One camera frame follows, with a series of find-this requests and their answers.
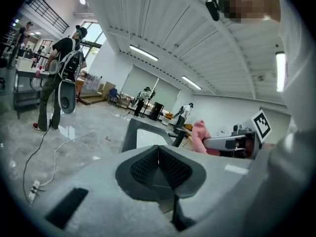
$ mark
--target neck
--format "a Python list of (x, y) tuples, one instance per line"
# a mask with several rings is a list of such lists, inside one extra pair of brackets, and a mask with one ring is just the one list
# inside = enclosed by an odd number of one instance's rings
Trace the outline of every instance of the neck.
[(267, 0), (268, 2), (266, 3), (266, 12), (267, 15), (277, 21), (281, 21), (281, 8), (280, 8), (280, 0)]

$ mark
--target pink towel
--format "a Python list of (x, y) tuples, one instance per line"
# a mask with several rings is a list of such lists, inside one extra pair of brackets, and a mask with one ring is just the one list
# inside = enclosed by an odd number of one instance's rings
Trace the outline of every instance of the pink towel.
[(218, 150), (205, 148), (203, 144), (203, 139), (205, 138), (211, 138), (211, 135), (206, 130), (204, 121), (199, 120), (194, 123), (193, 128), (192, 128), (193, 151), (202, 153), (202, 154), (219, 156), (220, 153)]

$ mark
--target railing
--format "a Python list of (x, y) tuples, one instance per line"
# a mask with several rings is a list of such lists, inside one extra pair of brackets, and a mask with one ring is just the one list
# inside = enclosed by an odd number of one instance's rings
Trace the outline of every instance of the railing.
[(25, 0), (24, 3), (62, 33), (69, 27), (45, 0)]

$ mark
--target red shoe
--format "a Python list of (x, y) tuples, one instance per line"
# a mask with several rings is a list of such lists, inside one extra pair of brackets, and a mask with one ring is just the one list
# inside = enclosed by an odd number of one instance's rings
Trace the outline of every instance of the red shoe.
[(40, 130), (39, 125), (37, 123), (33, 123), (33, 128), (37, 131), (46, 132), (46, 131)]

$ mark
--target hat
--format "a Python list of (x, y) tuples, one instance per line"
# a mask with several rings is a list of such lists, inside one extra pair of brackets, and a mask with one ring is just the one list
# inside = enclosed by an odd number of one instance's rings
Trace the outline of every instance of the hat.
[(79, 25), (76, 26), (77, 31), (79, 32), (80, 39), (83, 39), (87, 36), (88, 30), (85, 27), (80, 27)]

